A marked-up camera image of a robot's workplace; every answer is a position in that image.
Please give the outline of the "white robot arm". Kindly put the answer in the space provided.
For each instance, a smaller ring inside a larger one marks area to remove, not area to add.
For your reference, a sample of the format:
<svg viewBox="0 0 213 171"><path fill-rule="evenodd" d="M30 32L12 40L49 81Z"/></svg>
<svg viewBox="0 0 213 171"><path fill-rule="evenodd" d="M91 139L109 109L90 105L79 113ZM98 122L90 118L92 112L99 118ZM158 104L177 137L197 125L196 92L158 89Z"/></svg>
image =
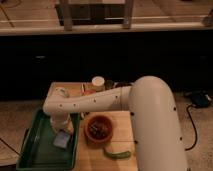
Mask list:
<svg viewBox="0 0 213 171"><path fill-rule="evenodd" d="M69 97L57 88L46 97L43 111L60 125L71 113L128 111L139 171L189 170L173 93L156 76L86 96Z"/></svg>

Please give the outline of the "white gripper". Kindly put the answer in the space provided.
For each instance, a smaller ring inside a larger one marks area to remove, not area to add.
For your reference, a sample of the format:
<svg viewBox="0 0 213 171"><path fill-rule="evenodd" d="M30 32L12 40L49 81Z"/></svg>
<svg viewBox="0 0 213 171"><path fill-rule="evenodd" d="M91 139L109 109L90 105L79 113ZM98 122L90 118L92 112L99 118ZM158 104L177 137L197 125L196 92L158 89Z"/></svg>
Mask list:
<svg viewBox="0 0 213 171"><path fill-rule="evenodd" d="M59 131L65 131L70 135L74 133L74 127L69 115L51 116L50 123L55 133Z"/></svg>

